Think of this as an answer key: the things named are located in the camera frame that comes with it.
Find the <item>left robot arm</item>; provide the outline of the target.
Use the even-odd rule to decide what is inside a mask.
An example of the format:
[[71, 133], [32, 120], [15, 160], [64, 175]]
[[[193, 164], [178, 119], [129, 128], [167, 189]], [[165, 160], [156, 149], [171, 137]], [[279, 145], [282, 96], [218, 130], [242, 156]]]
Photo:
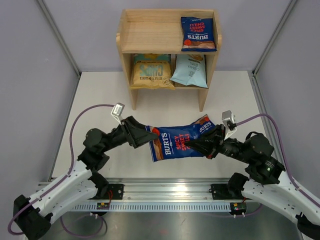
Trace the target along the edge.
[[44, 236], [51, 225], [76, 204], [103, 199], [108, 194], [108, 181], [99, 174], [109, 156], [105, 153], [128, 143], [133, 148], [158, 138], [133, 116], [121, 120], [110, 133], [90, 129], [83, 142], [84, 150], [71, 162], [70, 168], [46, 187], [30, 195], [18, 196], [13, 203], [13, 219], [29, 240]]

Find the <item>blue Burts chips bag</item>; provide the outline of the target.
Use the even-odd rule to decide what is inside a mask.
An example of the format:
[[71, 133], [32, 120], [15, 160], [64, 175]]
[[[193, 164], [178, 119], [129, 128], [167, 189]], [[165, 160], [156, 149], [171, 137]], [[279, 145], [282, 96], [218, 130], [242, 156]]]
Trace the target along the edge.
[[194, 128], [199, 136], [213, 130], [216, 127], [207, 114], [192, 122], [191, 125], [194, 125]]
[[202, 157], [203, 154], [190, 148], [186, 142], [198, 139], [205, 128], [200, 123], [185, 126], [154, 127], [146, 126], [148, 132], [157, 135], [149, 142], [152, 161]]
[[212, 18], [181, 17], [182, 52], [216, 52]]

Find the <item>large yellow kettle chips bag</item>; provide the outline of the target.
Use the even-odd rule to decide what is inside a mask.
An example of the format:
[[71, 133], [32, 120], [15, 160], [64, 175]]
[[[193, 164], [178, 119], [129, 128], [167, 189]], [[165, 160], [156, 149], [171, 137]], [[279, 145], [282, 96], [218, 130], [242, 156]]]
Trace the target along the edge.
[[135, 53], [131, 89], [170, 89], [175, 90], [171, 81], [171, 55]]

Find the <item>light blue cassava chips bag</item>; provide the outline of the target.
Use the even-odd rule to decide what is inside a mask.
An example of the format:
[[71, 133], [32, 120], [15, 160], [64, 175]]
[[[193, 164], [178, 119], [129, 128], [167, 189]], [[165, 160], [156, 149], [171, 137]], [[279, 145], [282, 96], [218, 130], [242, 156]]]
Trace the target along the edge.
[[207, 88], [206, 61], [203, 54], [178, 54], [171, 81], [184, 85]]

